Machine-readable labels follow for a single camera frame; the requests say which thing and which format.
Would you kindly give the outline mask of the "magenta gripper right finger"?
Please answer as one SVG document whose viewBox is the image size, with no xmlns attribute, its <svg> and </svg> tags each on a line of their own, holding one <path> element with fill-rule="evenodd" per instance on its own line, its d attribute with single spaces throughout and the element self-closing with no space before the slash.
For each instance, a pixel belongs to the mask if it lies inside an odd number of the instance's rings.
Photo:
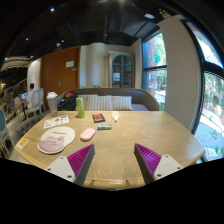
<svg viewBox="0 0 224 224">
<path fill-rule="evenodd" d="M 140 144 L 135 144 L 134 154 L 145 184 L 152 183 L 182 169 L 182 166 L 170 155 L 160 155 Z"/>
</svg>

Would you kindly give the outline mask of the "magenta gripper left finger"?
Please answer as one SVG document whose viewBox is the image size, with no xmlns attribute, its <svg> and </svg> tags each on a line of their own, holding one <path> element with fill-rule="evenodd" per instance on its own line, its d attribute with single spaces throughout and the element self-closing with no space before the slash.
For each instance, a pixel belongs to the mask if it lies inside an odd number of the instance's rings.
<svg viewBox="0 0 224 224">
<path fill-rule="evenodd" d="M 68 157 L 59 156 L 46 168 L 46 171 L 82 186 L 94 155 L 94 145 L 91 144 Z"/>
</svg>

